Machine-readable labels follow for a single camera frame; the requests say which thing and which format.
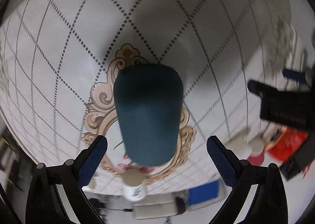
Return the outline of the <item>red ribbed paper cup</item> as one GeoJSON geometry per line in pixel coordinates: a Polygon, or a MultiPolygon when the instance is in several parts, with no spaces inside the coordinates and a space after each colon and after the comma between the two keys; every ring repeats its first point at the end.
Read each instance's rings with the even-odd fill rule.
{"type": "Polygon", "coordinates": [[[254,166],[261,166],[264,162],[265,144],[261,137],[256,137],[249,142],[252,152],[247,158],[247,161],[254,166]]]}

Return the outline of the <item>dark teal cup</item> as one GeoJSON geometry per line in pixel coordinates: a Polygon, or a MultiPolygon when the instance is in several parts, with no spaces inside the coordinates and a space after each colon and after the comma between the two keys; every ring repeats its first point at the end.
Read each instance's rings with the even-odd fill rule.
{"type": "Polygon", "coordinates": [[[123,69],[114,88],[125,152],[146,167],[167,163],[177,149],[183,83],[172,67],[137,64],[123,69]]]}

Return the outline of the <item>white cup with calligraphy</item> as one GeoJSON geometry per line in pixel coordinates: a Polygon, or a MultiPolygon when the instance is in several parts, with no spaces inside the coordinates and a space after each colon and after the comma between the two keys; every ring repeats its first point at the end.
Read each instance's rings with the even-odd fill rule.
{"type": "Polygon", "coordinates": [[[147,195],[145,174],[138,169],[129,169],[122,174],[123,196],[130,202],[139,202],[147,195]]]}

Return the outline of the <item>patterned floral tablecloth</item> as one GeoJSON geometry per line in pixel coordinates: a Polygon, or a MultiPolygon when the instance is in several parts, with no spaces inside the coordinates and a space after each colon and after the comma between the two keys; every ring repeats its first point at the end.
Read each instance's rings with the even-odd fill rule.
{"type": "Polygon", "coordinates": [[[183,85],[178,150],[148,167],[151,194],[218,178],[205,142],[267,127],[250,79],[292,88],[282,68],[299,68],[305,48],[289,0],[9,0],[1,23],[1,117],[35,162],[59,165],[96,135],[108,151],[93,191],[122,194],[136,166],[125,153],[113,101],[122,68],[158,63],[183,85]]]}

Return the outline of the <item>red plastic bag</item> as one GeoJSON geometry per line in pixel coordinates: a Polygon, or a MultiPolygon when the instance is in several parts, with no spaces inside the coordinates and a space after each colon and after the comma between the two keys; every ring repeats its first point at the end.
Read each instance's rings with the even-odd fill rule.
{"type": "Polygon", "coordinates": [[[266,147],[266,151],[277,161],[285,162],[307,137],[307,132],[280,126],[266,147]]]}

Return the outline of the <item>blue panel board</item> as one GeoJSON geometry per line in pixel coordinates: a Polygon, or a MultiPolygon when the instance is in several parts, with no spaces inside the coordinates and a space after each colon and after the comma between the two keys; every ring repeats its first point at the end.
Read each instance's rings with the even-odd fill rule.
{"type": "Polygon", "coordinates": [[[188,190],[188,205],[195,205],[218,197],[219,181],[207,183],[188,190]]]}

